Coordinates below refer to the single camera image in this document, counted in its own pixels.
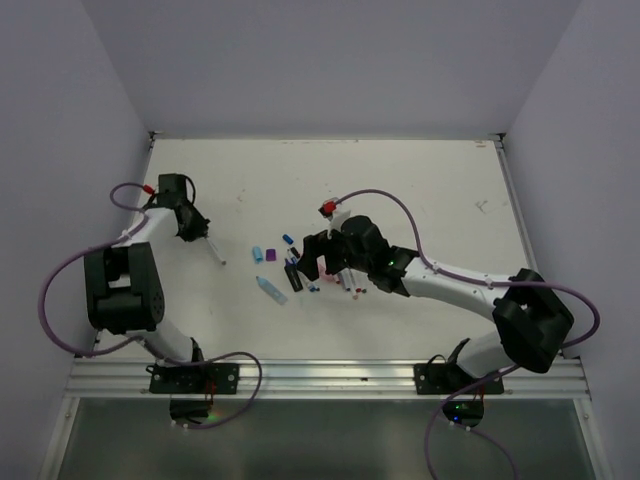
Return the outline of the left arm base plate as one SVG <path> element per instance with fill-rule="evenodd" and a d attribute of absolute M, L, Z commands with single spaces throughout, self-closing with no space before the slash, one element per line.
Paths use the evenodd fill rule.
<path fill-rule="evenodd" d="M 235 395 L 240 378 L 237 363 L 201 367 L 148 365 L 149 392 L 168 395 Z"/>

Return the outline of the pink highlighter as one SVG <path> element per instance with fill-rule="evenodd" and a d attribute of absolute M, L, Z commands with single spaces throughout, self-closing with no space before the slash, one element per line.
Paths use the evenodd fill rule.
<path fill-rule="evenodd" d="M 324 267 L 319 269 L 319 273 L 320 273 L 320 277 L 327 281 L 327 282 L 331 282 L 331 283 L 336 283 L 337 279 L 333 274 L 329 274 L 326 269 Z"/>

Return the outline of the light blue highlighter cap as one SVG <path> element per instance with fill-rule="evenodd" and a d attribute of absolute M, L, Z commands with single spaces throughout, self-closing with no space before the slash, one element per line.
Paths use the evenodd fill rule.
<path fill-rule="evenodd" d="M 259 246 L 254 246 L 251 250 L 253 260 L 256 264 L 264 261 L 262 250 Z"/>

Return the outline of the clear white pen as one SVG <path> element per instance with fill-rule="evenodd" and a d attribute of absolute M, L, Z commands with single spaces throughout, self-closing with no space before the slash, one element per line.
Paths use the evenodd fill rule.
<path fill-rule="evenodd" d="M 348 280 L 346 279 L 346 277 L 344 276 L 344 274 L 343 274 L 343 273 L 338 273 L 338 274 L 337 274 L 337 278 L 338 278 L 338 280 L 339 280 L 339 283 L 340 283 L 340 284 L 341 284 L 341 286 L 343 287 L 343 289 L 344 289 L 345 291 L 350 292 L 350 291 L 351 291 L 351 286 L 350 286 L 350 284 L 349 284 Z"/>

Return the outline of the purple black highlighter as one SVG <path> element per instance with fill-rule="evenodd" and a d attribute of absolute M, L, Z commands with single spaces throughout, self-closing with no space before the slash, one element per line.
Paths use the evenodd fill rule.
<path fill-rule="evenodd" d="M 301 292 L 304 289 L 298 271 L 293 264 L 286 263 L 284 272 L 294 292 Z"/>

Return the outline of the grey capped pen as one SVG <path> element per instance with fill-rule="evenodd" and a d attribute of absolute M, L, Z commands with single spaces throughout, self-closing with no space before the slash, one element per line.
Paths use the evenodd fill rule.
<path fill-rule="evenodd" d="M 227 261 L 226 261 L 224 255 L 221 253 L 221 251 L 218 248 L 218 246 L 216 245 L 215 241 L 212 238 L 207 237 L 206 238 L 206 242 L 207 242 L 209 248 L 211 249 L 211 252 L 212 252 L 214 258 L 216 259 L 216 261 L 220 265 L 225 266 L 227 264 Z"/>

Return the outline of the light blue highlighter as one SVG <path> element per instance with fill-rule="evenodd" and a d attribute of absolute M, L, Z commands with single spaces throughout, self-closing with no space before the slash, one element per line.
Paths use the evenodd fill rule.
<path fill-rule="evenodd" d="M 277 304 L 285 305 L 287 303 L 288 298 L 269 280 L 264 277 L 257 276 L 256 281 L 259 288 Z"/>

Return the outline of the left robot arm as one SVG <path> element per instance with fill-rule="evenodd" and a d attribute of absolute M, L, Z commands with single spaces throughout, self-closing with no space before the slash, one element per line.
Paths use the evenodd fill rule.
<path fill-rule="evenodd" d="M 113 246 L 84 256 L 88 319 L 98 331 L 140 344 L 175 365 L 172 379 L 185 392 L 201 390 L 208 369 L 197 341 L 166 316 L 154 254 L 179 239 L 203 241 L 210 220 L 195 205 L 195 184 L 185 174 L 161 174 L 142 207 L 143 218 Z"/>

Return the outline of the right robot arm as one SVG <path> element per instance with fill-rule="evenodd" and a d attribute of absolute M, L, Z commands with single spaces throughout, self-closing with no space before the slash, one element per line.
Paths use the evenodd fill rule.
<path fill-rule="evenodd" d="M 493 323 L 492 332 L 461 340 L 444 363 L 427 368 L 426 378 L 439 391 L 468 392 L 482 378 L 511 366 L 548 372 L 574 323 L 537 272 L 522 269 L 512 277 L 464 281 L 460 273 L 446 275 L 427 266 L 418 251 L 390 244 L 367 216 L 306 236 L 298 270 L 315 280 L 320 262 L 329 274 L 356 270 L 386 293 L 437 300 Z"/>

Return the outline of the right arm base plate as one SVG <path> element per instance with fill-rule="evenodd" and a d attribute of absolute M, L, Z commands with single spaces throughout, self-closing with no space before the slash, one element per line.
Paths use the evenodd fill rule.
<path fill-rule="evenodd" d="M 419 396 L 451 395 L 464 390 L 464 394 L 501 395 L 505 392 L 501 379 L 484 381 L 476 379 L 461 368 L 445 363 L 417 363 L 413 365 L 415 392 Z"/>

